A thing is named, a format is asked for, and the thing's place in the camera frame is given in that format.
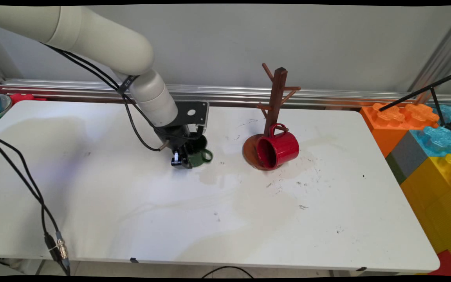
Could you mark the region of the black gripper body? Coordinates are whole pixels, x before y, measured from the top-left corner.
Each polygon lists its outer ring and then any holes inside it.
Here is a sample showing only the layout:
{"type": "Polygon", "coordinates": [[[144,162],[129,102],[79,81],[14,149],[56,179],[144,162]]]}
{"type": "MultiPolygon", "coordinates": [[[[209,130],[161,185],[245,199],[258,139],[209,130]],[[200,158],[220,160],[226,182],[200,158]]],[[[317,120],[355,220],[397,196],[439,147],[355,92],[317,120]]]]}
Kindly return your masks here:
{"type": "Polygon", "coordinates": [[[189,125],[178,125],[171,127],[159,127],[159,139],[162,141],[162,145],[159,151],[169,148],[173,151],[180,151],[188,153],[186,144],[188,140],[197,139],[202,136],[201,125],[191,125],[196,131],[191,132],[189,125]]]}

